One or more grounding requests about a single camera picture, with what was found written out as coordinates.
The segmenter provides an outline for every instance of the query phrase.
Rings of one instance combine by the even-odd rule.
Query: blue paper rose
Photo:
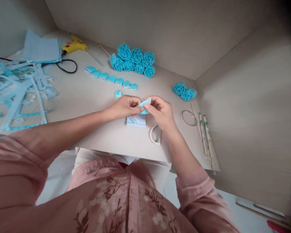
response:
[[[177,95],[182,95],[187,89],[185,82],[179,82],[174,86],[174,93]]]
[[[184,93],[182,93],[181,98],[184,101],[189,101],[189,100],[193,99],[196,95],[197,95],[197,91],[195,91],[192,88],[188,88],[188,89],[186,89],[186,91]]]
[[[141,60],[142,60],[142,51],[141,51],[141,49],[134,48],[133,51],[132,51],[132,56],[131,56],[130,60],[133,63],[136,63],[136,64],[140,63]]]
[[[151,52],[145,52],[142,56],[142,64],[145,67],[149,67],[154,64],[155,55]]]
[[[142,74],[145,71],[145,68],[142,63],[139,63],[135,66],[134,71],[138,74]]]
[[[116,52],[117,52],[117,55],[119,56],[119,58],[121,58],[122,60],[125,60],[125,61],[130,60],[130,57],[132,55],[132,52],[131,52],[129,46],[126,44],[120,45],[117,48]]]
[[[135,63],[133,63],[131,60],[124,62],[124,70],[125,71],[132,71],[135,68]]]
[[[115,71],[120,72],[124,69],[124,62],[115,54],[112,54],[111,57],[109,57],[109,61]]]
[[[145,76],[147,78],[152,78],[155,74],[155,67],[154,66],[150,66],[150,67],[147,67],[145,69]]]

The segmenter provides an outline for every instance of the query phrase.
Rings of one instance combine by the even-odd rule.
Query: floor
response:
[[[44,186],[44,189],[37,200],[37,205],[43,204],[61,194],[64,193],[66,187],[71,178],[71,171],[74,167],[75,151],[64,151],[61,153],[48,169],[48,179]],[[134,157],[124,156],[128,163],[134,161]],[[174,173],[169,173],[166,184],[165,192],[162,194],[177,208],[180,207],[180,203],[177,197]],[[267,226],[266,219],[251,213],[235,204],[238,198],[232,194],[218,190],[218,192],[225,198],[227,205],[232,211],[233,220],[235,225],[243,233],[251,232],[265,232],[272,233],[272,230]]]

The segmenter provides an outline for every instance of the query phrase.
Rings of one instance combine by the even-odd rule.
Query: white table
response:
[[[67,32],[59,30],[48,34],[46,37],[50,38],[54,36],[61,39],[63,45],[66,45],[67,41],[71,41],[70,35]],[[121,90],[123,94],[135,95],[140,98],[149,95],[159,95],[172,104],[176,124],[194,156],[204,168],[211,170],[211,165],[206,161],[203,154],[202,140],[199,137],[197,127],[188,126],[181,118],[182,111],[188,110],[192,112],[190,103],[193,104],[196,113],[200,111],[198,100],[194,98],[186,102],[173,93],[173,86],[176,83],[184,81],[187,87],[193,88],[196,85],[195,81],[160,67],[156,67],[156,73],[153,78],[146,78],[143,74],[137,74],[133,71],[114,71],[108,62],[108,56],[99,44],[87,39],[83,39],[83,41],[87,44],[89,53],[94,54],[103,66],[88,52],[81,50],[67,54],[64,57],[64,59],[72,59],[78,64],[78,70],[74,74],[63,72],[55,64],[49,65],[47,74],[54,77],[54,81],[50,83],[58,90],[59,95],[51,99],[48,103],[48,122],[66,120],[102,110],[116,101],[114,99],[114,92],[116,90]],[[105,49],[110,54],[115,52],[115,50],[108,47],[105,47]],[[10,58],[17,59],[17,55],[12,55]],[[70,62],[66,62],[61,66],[67,69],[74,69],[74,64]],[[122,77],[124,80],[129,80],[130,83],[136,83],[138,84],[138,90],[133,91],[116,84],[107,83],[101,79],[96,79],[84,71],[86,66],[94,66],[96,69],[100,69],[101,72],[108,72],[110,75],[115,75],[116,78]],[[26,112],[39,111],[37,101],[27,106],[25,110]],[[6,113],[6,106],[0,105],[0,112]],[[22,124],[33,124],[39,121],[39,117],[28,118]],[[171,162],[171,155],[164,133],[162,132],[161,135],[161,145],[153,144],[149,139],[150,129],[156,124],[152,115],[146,115],[146,128],[126,127],[124,121],[125,119],[120,119],[105,124],[79,141],[76,146]],[[216,156],[214,157],[214,170],[218,170],[217,159]]]

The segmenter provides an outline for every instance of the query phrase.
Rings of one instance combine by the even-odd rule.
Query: person's right hand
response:
[[[161,129],[165,132],[178,130],[171,104],[159,96],[148,96],[143,99],[146,100],[150,97],[152,98],[151,105],[145,104],[144,107],[155,117]]]

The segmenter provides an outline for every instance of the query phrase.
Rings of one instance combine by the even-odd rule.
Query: white pants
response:
[[[80,148],[80,147],[76,147],[75,152],[77,154],[77,157],[75,159],[72,174],[77,169],[77,167],[83,163],[86,163],[86,162],[92,161],[92,160],[96,160],[96,159],[106,158],[106,157],[110,156],[110,154],[107,152],[90,150],[90,149],[85,149],[85,148]],[[168,174],[169,174],[169,171],[171,168],[171,163],[159,162],[159,161],[148,160],[148,159],[138,159],[138,161],[143,162],[143,164],[145,165],[145,167],[149,171],[150,175],[152,176],[157,190],[160,193],[163,193],[166,179],[168,177]]]

